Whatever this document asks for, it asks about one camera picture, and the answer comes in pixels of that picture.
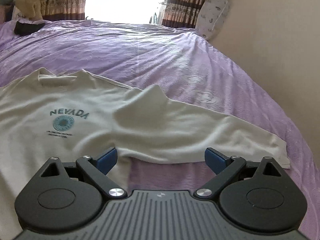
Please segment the black cloth on bed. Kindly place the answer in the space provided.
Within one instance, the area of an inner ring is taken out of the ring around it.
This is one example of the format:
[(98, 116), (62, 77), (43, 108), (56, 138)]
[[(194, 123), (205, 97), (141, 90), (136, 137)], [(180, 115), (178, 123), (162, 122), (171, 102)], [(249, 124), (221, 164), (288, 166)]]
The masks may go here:
[(16, 22), (16, 25), (14, 28), (14, 34), (19, 36), (27, 36), (39, 31), (45, 25), (46, 25), (45, 23), (31, 24), (31, 23)]

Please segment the right striped curtain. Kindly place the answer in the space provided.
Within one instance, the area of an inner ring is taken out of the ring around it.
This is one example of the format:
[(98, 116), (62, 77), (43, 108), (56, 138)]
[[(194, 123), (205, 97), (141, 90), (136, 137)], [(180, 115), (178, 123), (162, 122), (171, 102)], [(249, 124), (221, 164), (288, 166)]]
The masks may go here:
[(195, 28), (206, 0), (167, 0), (162, 25), (171, 28)]

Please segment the white patterned pillow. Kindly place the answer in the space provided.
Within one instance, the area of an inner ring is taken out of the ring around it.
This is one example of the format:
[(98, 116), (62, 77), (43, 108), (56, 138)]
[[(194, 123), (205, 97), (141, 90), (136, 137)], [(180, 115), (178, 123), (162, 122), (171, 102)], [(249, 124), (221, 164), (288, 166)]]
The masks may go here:
[(206, 0), (196, 21), (198, 34), (207, 41), (214, 38), (220, 32), (228, 12), (228, 0)]

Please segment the cream Nevada sweatshirt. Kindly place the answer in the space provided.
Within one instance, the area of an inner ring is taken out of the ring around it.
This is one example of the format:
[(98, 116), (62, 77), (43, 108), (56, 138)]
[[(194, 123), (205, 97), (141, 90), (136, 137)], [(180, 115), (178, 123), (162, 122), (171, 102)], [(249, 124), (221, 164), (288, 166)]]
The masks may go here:
[(110, 177), (127, 186), (131, 158), (178, 164), (204, 160), (208, 147), (290, 167), (286, 142), (235, 116), (169, 99), (158, 85), (133, 88), (81, 70), (41, 68), (1, 88), (1, 239), (20, 232), (14, 201), (50, 158), (74, 161), (118, 150)]

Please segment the beige plush toy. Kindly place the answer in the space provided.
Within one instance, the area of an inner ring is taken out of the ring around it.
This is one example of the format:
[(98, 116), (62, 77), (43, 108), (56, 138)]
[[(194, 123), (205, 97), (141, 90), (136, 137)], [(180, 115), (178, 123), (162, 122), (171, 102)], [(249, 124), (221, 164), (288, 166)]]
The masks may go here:
[(42, 20), (41, 0), (14, 0), (14, 5), (31, 21)]

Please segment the purple bed sheet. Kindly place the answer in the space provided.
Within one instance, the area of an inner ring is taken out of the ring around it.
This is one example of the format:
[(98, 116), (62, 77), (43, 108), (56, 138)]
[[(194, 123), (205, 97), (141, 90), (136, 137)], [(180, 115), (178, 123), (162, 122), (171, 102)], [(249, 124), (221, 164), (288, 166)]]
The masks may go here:
[(319, 170), (300, 131), (238, 65), (193, 30), (58, 21), (20, 37), (15, 25), (1, 25), (2, 86), (39, 68), (57, 75), (85, 69), (140, 89), (160, 85), (171, 99), (231, 114), (276, 134), (287, 143), (288, 174), (308, 201), (300, 230), (319, 239)]

